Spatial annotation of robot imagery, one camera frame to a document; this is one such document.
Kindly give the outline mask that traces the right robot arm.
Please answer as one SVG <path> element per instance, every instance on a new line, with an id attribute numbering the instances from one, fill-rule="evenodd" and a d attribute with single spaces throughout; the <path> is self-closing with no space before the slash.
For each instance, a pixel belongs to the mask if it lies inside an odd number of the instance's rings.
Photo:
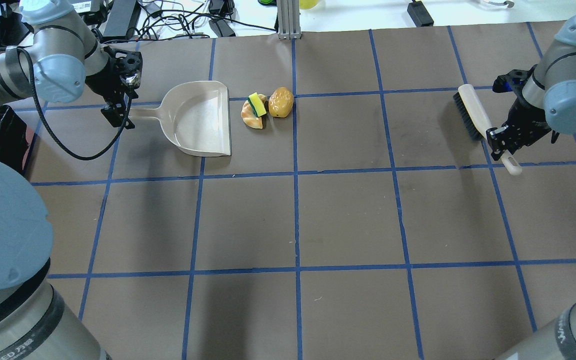
<path id="1" fill-rule="evenodd" d="M 516 100 L 500 128 L 490 127 L 487 143 L 495 160 L 529 146 L 548 132 L 576 134 L 576 15 L 554 35 L 541 61 L 514 81 L 496 80 L 495 92 L 514 91 Z M 576 303 L 500 360 L 576 360 Z"/>

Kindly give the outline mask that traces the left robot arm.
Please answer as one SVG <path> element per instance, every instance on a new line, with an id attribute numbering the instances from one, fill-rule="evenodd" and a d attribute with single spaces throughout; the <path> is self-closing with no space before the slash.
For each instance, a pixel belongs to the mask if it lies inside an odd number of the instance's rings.
<path id="1" fill-rule="evenodd" d="M 100 43 L 68 0 L 23 0 L 29 47 L 0 48 L 0 109 L 32 98 L 71 103 L 89 87 L 106 102 L 117 128 L 130 120 L 141 82 L 142 55 Z M 0 360 L 109 360 L 110 354 L 47 281 L 54 230 L 35 188 L 0 159 Z"/>

